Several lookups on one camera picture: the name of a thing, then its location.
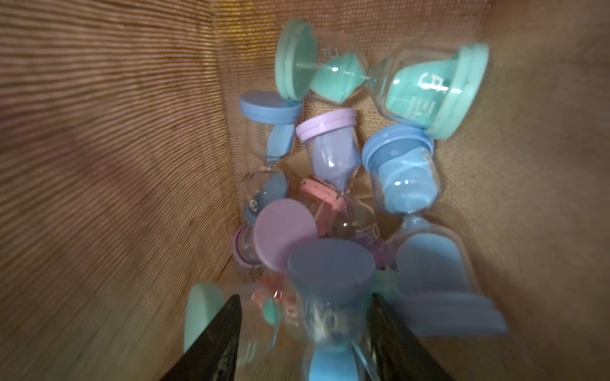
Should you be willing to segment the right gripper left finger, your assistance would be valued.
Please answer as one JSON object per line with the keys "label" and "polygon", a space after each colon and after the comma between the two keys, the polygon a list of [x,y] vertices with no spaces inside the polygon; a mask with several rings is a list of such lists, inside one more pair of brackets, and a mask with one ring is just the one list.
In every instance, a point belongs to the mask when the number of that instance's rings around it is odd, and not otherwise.
{"label": "right gripper left finger", "polygon": [[237,370],[242,307],[232,295],[162,381],[232,381]]}

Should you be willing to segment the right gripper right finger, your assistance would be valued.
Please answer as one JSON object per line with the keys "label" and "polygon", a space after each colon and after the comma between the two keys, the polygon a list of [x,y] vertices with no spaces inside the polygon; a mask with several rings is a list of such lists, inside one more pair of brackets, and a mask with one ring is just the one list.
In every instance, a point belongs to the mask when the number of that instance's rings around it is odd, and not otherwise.
{"label": "right gripper right finger", "polygon": [[453,377],[419,342],[382,295],[368,312],[375,380],[451,380]]}

